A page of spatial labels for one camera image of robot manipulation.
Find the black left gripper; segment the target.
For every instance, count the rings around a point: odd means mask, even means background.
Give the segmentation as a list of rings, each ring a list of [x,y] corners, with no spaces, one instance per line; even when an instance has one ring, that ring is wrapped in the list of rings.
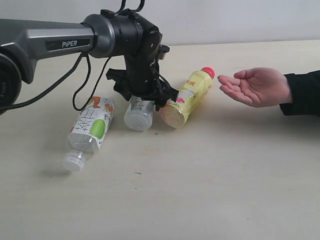
[[[167,101],[175,102],[179,93],[160,74],[159,46],[147,55],[141,52],[125,55],[126,69],[110,68],[106,73],[106,78],[114,81],[113,90],[126,101],[130,101],[132,96],[143,101],[153,101],[157,111],[163,108]]]

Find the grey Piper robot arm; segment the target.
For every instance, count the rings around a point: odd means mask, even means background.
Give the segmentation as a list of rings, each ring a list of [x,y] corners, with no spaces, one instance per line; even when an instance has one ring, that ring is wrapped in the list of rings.
[[[0,21],[0,111],[33,103],[16,103],[22,83],[34,79],[42,59],[79,53],[81,58],[110,59],[123,56],[125,69],[109,69],[114,90],[126,100],[139,97],[153,101],[157,109],[178,91],[160,74],[159,60],[169,47],[163,45],[159,28],[137,12],[114,13],[103,9],[81,23],[2,19]]]

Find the black sleeved forearm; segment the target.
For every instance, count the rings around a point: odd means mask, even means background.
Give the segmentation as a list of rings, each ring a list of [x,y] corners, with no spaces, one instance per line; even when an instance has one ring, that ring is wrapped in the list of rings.
[[[280,104],[285,116],[320,116],[320,71],[304,74],[285,74],[290,91],[291,103]]]

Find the open human hand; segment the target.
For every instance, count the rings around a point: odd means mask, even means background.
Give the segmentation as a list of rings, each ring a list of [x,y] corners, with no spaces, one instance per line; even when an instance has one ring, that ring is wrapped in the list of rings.
[[[224,94],[250,107],[265,108],[293,102],[287,78],[273,68],[244,69],[233,77],[219,75],[217,80]]]

